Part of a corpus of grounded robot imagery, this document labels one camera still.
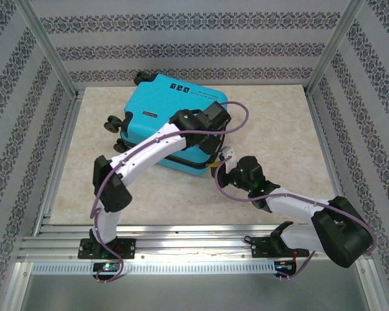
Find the turquoise hard-shell suitcase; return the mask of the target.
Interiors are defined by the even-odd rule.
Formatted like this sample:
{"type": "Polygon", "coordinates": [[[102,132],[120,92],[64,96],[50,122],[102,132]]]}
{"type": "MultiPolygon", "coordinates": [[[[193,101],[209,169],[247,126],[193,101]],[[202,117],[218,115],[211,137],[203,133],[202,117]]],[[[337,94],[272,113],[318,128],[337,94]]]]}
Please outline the turquoise hard-shell suitcase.
{"type": "Polygon", "coordinates": [[[110,115],[104,123],[108,131],[120,133],[113,146],[119,153],[149,138],[181,109],[204,111],[228,99],[221,91],[162,74],[139,72],[134,83],[137,88],[124,107],[124,119],[110,115]]]}

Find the grey metal shelf panel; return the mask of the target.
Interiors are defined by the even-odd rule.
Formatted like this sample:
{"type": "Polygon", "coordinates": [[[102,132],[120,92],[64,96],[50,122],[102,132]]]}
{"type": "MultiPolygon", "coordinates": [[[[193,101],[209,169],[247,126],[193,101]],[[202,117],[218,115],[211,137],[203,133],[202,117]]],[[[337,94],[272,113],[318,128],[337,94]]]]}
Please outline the grey metal shelf panel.
{"type": "Polygon", "coordinates": [[[21,311],[369,311],[354,277],[266,275],[32,276],[21,311]]]}

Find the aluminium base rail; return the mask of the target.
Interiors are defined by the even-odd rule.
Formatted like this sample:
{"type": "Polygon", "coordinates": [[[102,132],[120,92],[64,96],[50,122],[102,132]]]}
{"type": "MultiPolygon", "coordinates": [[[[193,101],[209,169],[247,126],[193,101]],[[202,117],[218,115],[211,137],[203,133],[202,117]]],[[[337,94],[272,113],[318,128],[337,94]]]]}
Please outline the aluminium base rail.
{"type": "MultiPolygon", "coordinates": [[[[25,262],[76,261],[90,225],[43,225],[22,239],[17,259],[25,262]]],[[[119,237],[134,238],[136,261],[248,260],[245,236],[268,236],[276,225],[120,225],[119,237]]]]}

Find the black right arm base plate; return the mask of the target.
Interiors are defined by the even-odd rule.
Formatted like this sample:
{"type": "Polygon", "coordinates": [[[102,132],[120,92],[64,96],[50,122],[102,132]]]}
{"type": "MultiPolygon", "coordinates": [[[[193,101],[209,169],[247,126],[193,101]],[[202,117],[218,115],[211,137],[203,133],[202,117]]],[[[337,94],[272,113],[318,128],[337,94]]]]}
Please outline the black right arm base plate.
{"type": "Polygon", "coordinates": [[[253,258],[293,258],[295,255],[304,258],[310,255],[306,249],[289,248],[282,239],[270,236],[251,237],[250,247],[253,258]]]}

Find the aluminium side rail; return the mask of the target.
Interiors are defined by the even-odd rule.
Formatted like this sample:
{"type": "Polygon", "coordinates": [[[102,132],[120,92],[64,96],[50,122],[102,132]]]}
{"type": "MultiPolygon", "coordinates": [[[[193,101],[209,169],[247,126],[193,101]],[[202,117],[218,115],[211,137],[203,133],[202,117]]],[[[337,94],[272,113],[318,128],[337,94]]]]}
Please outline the aluminium side rail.
{"type": "Polygon", "coordinates": [[[38,236],[41,231],[43,221],[47,214],[51,213],[53,203],[55,201],[60,180],[62,178],[64,165],[69,152],[69,146],[71,144],[75,125],[77,123],[80,106],[84,96],[85,90],[80,90],[75,99],[72,100],[70,107],[67,111],[64,126],[60,133],[60,139],[58,141],[58,148],[54,155],[54,161],[51,166],[49,178],[46,183],[43,196],[40,200],[40,206],[36,215],[36,220],[32,230],[32,236],[38,236]]]}
{"type": "Polygon", "coordinates": [[[345,193],[343,192],[343,187],[340,182],[340,175],[337,174],[335,159],[330,153],[328,139],[325,136],[324,127],[322,121],[320,120],[317,107],[311,96],[306,96],[306,100],[314,124],[314,129],[317,134],[318,142],[322,151],[322,155],[324,157],[325,166],[329,175],[329,180],[333,188],[333,192],[336,196],[344,197],[345,193]]]}

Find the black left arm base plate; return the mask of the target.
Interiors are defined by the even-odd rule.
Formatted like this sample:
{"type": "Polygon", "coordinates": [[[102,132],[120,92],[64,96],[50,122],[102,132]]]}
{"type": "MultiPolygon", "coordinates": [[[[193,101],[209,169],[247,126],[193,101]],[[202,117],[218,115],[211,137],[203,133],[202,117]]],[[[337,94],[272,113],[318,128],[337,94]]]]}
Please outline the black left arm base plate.
{"type": "MultiPolygon", "coordinates": [[[[116,238],[108,242],[107,247],[122,259],[134,259],[136,240],[133,238],[116,238]]],[[[83,238],[78,249],[78,259],[113,260],[117,257],[107,251],[101,244],[91,238],[83,238]]]]}

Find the aluminium frame post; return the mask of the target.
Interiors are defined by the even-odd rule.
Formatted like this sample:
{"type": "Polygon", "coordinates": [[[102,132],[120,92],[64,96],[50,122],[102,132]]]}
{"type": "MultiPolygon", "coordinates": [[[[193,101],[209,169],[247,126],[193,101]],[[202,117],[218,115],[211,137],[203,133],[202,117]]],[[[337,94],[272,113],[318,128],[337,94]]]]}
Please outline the aluminium frame post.
{"type": "Polygon", "coordinates": [[[49,60],[53,69],[56,72],[59,80],[61,81],[64,89],[69,94],[71,99],[76,99],[78,95],[78,89],[75,87],[73,79],[71,78],[69,71],[64,65],[56,47],[51,41],[45,27],[43,26],[41,19],[37,15],[30,0],[13,0],[29,29],[33,33],[36,41],[41,47],[44,55],[49,60]]]}
{"type": "Polygon", "coordinates": [[[323,74],[329,66],[329,63],[336,51],[339,48],[346,32],[350,28],[353,20],[359,13],[360,8],[366,2],[366,0],[349,0],[349,3],[339,19],[336,28],[334,29],[325,49],[323,50],[320,59],[316,63],[308,81],[304,85],[305,95],[309,97],[317,87],[323,74]]]}
{"type": "Polygon", "coordinates": [[[356,267],[369,310],[389,311],[389,304],[373,259],[362,257],[356,261],[356,267]]]}
{"type": "Polygon", "coordinates": [[[32,262],[15,263],[1,309],[2,311],[21,311],[32,267],[32,262]]]}

